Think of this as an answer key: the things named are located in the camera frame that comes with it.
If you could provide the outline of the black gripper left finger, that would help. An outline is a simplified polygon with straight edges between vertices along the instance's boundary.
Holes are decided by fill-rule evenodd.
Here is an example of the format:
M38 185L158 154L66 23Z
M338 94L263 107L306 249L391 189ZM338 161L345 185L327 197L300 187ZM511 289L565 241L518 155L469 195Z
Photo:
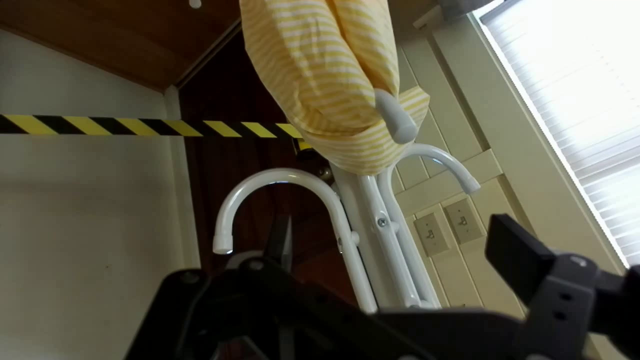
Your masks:
M283 269L293 268L293 215L280 213L273 226L265 256Z

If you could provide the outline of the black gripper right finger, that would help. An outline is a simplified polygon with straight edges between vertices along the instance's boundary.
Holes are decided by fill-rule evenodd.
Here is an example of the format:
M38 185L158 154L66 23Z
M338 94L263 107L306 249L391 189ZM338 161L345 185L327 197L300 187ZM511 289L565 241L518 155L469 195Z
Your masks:
M485 256L522 302L534 298L557 258L511 213L491 215Z

